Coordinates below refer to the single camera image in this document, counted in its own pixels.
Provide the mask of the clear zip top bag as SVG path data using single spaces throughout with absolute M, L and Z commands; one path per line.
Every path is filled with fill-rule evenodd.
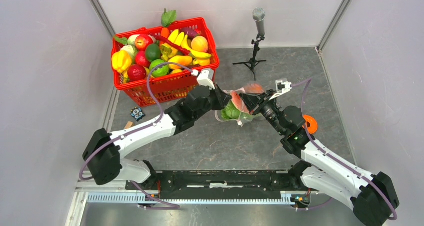
M 235 121 L 240 127 L 242 127 L 246 123 L 250 123 L 261 116 L 260 114 L 252 115 L 240 97 L 240 94 L 244 93 L 264 93 L 265 91 L 259 83 L 250 82 L 242 88 L 236 90 L 224 90 L 224 92 L 229 94 L 232 99 L 224 109 L 214 112 L 214 116 L 217 121 L 221 123 Z

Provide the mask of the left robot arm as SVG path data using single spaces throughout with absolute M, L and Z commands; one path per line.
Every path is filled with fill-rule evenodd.
M 232 96 L 218 86 L 210 89 L 198 85 L 175 105 L 161 110 L 160 115 L 130 129 L 107 132 L 96 130 L 82 154 L 83 168 L 91 174 L 98 186 L 115 179 L 135 181 L 145 190 L 153 189 L 157 176 L 147 163 L 131 161 L 126 156 L 154 141 L 182 133 L 210 111 L 220 111 L 231 101 Z

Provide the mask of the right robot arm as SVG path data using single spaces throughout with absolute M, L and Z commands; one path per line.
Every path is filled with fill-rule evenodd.
M 390 176 L 371 173 L 335 154 L 309 133 L 302 110 L 278 107 L 275 94 L 242 93 L 240 98 L 250 113 L 261 114 L 278 132 L 283 148 L 301 160 L 303 169 L 289 175 L 289 185 L 328 195 L 351 209 L 365 226 L 397 220 L 400 202 Z

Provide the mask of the toy napa cabbage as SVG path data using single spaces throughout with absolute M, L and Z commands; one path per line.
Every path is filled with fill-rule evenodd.
M 249 113 L 240 111 L 232 101 L 230 101 L 226 107 L 221 110 L 221 117 L 224 120 L 246 120 L 252 121 L 255 117 Z

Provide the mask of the toy orange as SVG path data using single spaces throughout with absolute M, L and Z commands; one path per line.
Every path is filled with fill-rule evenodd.
M 265 92 L 264 88 L 259 83 L 248 83 L 244 86 L 244 90 L 249 94 L 262 94 Z

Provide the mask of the toy watermelon slice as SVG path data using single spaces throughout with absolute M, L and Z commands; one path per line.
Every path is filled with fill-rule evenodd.
M 232 96 L 232 103 L 234 104 L 234 106 L 243 113 L 249 113 L 248 108 L 246 107 L 245 103 L 243 102 L 243 100 L 241 99 L 239 93 L 237 91 L 232 91 L 231 93 Z

